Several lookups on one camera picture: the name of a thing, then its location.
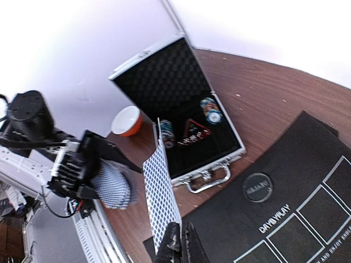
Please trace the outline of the grey playing card deck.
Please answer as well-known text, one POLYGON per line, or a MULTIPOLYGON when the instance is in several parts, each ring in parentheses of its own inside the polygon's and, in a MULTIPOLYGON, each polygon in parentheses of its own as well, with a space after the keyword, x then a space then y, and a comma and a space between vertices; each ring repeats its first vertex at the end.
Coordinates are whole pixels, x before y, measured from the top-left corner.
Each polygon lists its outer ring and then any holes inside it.
POLYGON ((132 171, 124 164, 101 160, 100 171, 90 182, 108 209, 125 210, 138 200, 137 184, 132 171))

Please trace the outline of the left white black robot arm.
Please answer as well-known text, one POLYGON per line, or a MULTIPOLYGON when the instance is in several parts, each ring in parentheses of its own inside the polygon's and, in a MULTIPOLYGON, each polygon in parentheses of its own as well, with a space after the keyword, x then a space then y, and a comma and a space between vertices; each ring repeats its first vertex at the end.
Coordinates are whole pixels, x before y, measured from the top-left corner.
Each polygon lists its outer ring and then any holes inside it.
POLYGON ((1 118, 1 167, 20 187, 44 196, 130 202, 130 173, 142 169, 108 139, 85 130, 76 138, 55 127, 42 94, 18 93, 1 118))

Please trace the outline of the poker chip row with 100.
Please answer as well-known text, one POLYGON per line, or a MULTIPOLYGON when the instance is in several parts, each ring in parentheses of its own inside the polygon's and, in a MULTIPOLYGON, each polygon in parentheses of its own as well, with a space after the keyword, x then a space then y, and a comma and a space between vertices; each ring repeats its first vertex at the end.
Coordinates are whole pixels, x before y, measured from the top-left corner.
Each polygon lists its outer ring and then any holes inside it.
POLYGON ((176 143, 176 139, 173 132, 172 123, 163 119, 160 121, 160 129, 165 148, 173 148, 176 143))

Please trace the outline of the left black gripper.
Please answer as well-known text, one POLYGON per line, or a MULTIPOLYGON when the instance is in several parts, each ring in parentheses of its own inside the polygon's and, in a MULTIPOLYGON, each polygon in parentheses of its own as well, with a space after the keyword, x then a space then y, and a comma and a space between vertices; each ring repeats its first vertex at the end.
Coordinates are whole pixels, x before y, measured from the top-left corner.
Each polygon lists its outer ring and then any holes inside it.
MULTIPOLYGON (((90 179, 99 170, 99 160, 86 152, 77 138, 55 127, 42 94, 36 90, 18 93, 6 105, 1 118, 1 146, 22 157, 35 150, 53 161, 53 175, 42 185, 59 197, 97 197, 90 179)), ((142 173, 141 167, 104 138, 97 139, 97 153, 104 160, 142 173)))

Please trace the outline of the aluminium poker chip case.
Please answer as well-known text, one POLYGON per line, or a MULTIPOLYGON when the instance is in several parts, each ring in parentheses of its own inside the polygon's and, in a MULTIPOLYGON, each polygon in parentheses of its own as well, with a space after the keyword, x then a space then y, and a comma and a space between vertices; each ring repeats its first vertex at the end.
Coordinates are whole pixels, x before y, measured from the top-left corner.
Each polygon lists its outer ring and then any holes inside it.
POLYGON ((212 173, 224 169, 230 178, 229 166, 241 158, 246 149, 216 92, 211 87, 184 32, 152 44, 117 67, 110 76, 124 95, 154 123, 163 119, 172 123, 175 135, 173 148, 165 148, 172 185, 190 186, 202 178, 203 191, 221 180, 212 173), (222 112, 218 124, 210 124, 200 101, 212 98, 222 112), (186 121, 191 118, 211 131, 211 135, 189 146, 179 147, 186 121))

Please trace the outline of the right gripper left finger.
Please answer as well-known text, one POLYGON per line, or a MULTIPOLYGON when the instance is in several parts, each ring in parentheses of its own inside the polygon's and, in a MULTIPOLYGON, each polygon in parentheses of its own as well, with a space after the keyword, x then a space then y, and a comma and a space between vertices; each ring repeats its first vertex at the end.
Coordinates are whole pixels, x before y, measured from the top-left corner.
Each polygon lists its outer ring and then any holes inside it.
POLYGON ((180 224, 170 222, 167 225, 165 234, 158 248, 155 257, 156 263, 181 263, 182 261, 182 242, 180 224))

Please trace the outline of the clear round dealer button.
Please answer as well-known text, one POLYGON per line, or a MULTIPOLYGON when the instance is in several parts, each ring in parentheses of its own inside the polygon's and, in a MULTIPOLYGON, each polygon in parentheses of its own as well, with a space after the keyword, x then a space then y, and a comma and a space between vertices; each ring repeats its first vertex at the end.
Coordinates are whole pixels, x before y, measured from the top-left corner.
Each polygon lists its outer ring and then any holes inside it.
POLYGON ((242 191, 249 201, 262 203, 273 193, 273 182, 265 173, 253 173, 245 179, 242 191))

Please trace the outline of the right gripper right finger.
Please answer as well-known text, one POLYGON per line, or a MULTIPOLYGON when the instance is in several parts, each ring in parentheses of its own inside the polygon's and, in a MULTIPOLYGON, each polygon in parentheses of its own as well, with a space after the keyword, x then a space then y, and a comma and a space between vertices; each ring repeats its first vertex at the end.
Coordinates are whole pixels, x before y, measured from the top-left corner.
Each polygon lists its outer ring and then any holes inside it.
POLYGON ((191 222, 182 227, 182 262, 210 263, 195 226, 191 222))

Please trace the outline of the poker chip row with 10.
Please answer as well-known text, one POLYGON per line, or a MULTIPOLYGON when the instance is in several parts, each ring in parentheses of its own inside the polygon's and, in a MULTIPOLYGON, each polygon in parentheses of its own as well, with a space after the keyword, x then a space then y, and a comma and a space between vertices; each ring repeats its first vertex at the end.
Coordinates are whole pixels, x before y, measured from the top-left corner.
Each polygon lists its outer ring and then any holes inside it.
POLYGON ((216 101, 212 98, 206 97, 200 101, 200 106, 210 124, 218 124, 222 121, 223 115, 217 105, 216 101))

